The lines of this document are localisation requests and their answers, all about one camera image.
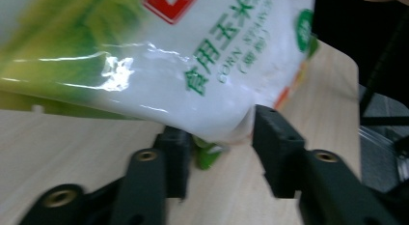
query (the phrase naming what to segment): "green object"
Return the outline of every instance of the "green object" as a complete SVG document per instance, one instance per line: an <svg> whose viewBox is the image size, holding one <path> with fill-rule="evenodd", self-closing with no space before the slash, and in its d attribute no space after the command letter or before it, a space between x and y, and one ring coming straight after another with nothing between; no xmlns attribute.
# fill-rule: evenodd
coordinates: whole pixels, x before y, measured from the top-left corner
<svg viewBox="0 0 409 225"><path fill-rule="evenodd" d="M214 143L207 143L197 136L193 136L193 141L195 142L197 164L199 168L202 170L210 169L222 151L213 152L212 149L217 145Z"/></svg>
<svg viewBox="0 0 409 225"><path fill-rule="evenodd" d="M310 38L310 49L308 52L308 58L309 59L312 58L318 49L319 49L318 38L312 35Z"/></svg>
<svg viewBox="0 0 409 225"><path fill-rule="evenodd" d="M132 43L143 29L136 1L33 0L0 47L0 91L90 105L109 79L107 58L128 57L106 44Z"/></svg>
<svg viewBox="0 0 409 225"><path fill-rule="evenodd" d="M312 23L313 23L313 11L304 10L300 13L297 20L297 42L298 48L301 52L307 51L310 44Z"/></svg>

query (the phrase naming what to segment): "plastic bag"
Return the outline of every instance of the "plastic bag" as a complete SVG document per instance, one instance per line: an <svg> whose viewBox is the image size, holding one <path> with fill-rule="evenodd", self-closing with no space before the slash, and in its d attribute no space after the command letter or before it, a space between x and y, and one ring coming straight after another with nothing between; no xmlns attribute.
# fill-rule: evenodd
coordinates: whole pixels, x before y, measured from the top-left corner
<svg viewBox="0 0 409 225"><path fill-rule="evenodd" d="M313 7L314 0L1 0L0 91L231 144L251 133L254 104L273 107L293 83Z"/></svg>

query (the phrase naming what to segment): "wooden table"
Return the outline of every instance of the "wooden table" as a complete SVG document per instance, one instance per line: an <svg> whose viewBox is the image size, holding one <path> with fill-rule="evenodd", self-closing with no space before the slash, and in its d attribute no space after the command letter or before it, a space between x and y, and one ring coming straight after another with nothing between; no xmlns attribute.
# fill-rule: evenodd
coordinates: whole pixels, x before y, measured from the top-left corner
<svg viewBox="0 0 409 225"><path fill-rule="evenodd" d="M358 80L354 62L322 43L281 112L308 149L344 157L359 176ZM123 175L136 150L163 126L0 111L0 224L17 224L34 200L61 183L94 191ZM223 154L208 171L192 164L189 195L169 199L170 225L302 224L296 200L272 197L249 145Z"/></svg>

